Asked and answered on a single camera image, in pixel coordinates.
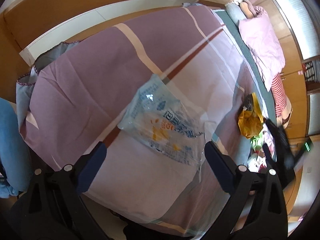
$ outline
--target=striped bed sheet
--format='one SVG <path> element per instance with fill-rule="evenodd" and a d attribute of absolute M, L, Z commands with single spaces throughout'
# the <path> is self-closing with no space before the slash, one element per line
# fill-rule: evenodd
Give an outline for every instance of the striped bed sheet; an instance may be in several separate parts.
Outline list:
<path fill-rule="evenodd" d="M 245 95 L 269 110 L 235 38 L 206 6 L 143 15 L 66 51 L 39 73 L 20 133 L 55 171 L 103 141 L 107 157 L 87 196 L 160 232 L 201 236 L 228 200 L 207 161 L 200 171 L 178 163 L 116 126 L 153 73 L 206 113 L 207 141 L 246 163 L 250 141 L 237 125 Z"/>

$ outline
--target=pillow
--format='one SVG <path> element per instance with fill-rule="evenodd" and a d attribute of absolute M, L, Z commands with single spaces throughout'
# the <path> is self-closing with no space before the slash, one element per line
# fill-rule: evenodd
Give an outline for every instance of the pillow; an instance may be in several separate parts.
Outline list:
<path fill-rule="evenodd" d="M 237 6 L 235 3 L 228 3 L 226 5 L 226 11 L 231 18 L 231 20 L 234 22 L 235 25 L 239 26 L 239 21 L 244 20 L 247 17 L 244 15 L 242 10 L 239 6 Z"/>

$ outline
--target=transparent plastic package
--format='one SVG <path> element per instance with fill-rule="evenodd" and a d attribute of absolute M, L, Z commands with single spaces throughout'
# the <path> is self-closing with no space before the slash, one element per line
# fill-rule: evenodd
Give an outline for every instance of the transparent plastic package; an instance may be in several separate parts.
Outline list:
<path fill-rule="evenodd" d="M 199 114 L 176 98 L 158 75 L 138 89 L 118 128 L 177 162 L 200 168 L 204 159 Z"/>

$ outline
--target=green light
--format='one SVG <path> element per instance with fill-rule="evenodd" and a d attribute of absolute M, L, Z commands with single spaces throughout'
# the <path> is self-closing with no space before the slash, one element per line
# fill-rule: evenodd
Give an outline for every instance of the green light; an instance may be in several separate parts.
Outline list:
<path fill-rule="evenodd" d="M 308 144 L 307 144 L 307 143 L 305 143 L 304 145 L 306 146 L 307 151 L 309 152 L 309 151 L 310 151 L 310 148 L 309 148 Z"/>

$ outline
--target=striped clothing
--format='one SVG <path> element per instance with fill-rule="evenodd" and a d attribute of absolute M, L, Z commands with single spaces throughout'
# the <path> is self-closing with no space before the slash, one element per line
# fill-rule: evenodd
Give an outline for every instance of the striped clothing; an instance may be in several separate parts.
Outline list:
<path fill-rule="evenodd" d="M 281 112 L 287 106 L 287 96 L 284 93 L 284 87 L 279 73 L 272 80 L 271 91 L 275 100 L 276 117 L 280 117 Z"/>

